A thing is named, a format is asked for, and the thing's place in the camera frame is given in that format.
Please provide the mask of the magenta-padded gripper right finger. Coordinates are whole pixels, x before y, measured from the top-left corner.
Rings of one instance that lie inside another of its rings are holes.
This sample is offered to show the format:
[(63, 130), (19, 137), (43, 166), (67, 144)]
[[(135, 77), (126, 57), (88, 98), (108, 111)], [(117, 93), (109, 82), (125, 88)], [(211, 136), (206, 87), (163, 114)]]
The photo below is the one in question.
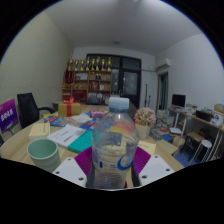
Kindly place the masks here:
[(150, 155), (138, 147), (134, 156), (131, 176), (134, 187), (142, 187), (157, 181), (174, 170), (159, 155)]

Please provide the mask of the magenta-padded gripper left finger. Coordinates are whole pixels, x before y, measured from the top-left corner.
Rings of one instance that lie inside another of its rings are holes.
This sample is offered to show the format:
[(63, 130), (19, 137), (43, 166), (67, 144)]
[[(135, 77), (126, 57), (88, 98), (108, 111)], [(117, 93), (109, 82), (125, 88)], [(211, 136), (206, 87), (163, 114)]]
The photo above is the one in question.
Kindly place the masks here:
[(89, 147), (75, 158), (67, 157), (53, 174), (81, 187), (92, 188), (94, 182), (94, 167), (92, 165), (92, 148)]

